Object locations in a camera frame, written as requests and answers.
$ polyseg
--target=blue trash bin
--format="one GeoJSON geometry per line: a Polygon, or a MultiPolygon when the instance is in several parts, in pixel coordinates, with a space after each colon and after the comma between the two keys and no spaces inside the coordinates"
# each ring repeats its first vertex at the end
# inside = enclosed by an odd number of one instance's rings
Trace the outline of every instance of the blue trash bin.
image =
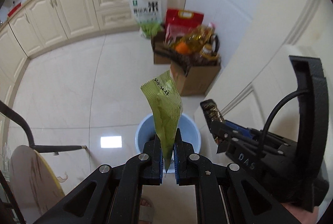
{"type": "MultiPolygon", "coordinates": [[[[199,153],[201,148],[201,136],[195,122],[188,115],[183,113],[179,119],[178,128],[180,129],[182,140],[191,143],[194,152],[199,153]]],[[[135,134],[135,147],[138,154],[143,152],[144,144],[150,141],[154,136],[155,123],[153,114],[151,113],[141,121],[135,134]]],[[[174,173],[173,160],[168,173],[174,173]]]]}

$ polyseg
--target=green wrapper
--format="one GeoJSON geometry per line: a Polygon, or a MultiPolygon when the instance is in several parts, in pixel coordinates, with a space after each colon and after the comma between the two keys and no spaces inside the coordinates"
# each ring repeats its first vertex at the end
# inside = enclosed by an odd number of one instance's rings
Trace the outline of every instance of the green wrapper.
{"type": "Polygon", "coordinates": [[[153,111],[155,130],[161,141],[165,171],[167,172],[171,163],[178,121],[183,113],[183,103],[176,84],[170,76],[170,71],[166,71],[142,85],[141,91],[146,96],[153,111]]]}

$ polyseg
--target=red bag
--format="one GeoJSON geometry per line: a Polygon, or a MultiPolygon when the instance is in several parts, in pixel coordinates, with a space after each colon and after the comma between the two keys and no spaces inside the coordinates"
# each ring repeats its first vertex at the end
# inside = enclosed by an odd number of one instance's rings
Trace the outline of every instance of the red bag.
{"type": "Polygon", "coordinates": [[[201,25],[203,20],[204,15],[201,13],[168,9],[165,19],[165,42],[170,45],[175,42],[177,38],[188,34],[192,29],[201,25]]]}

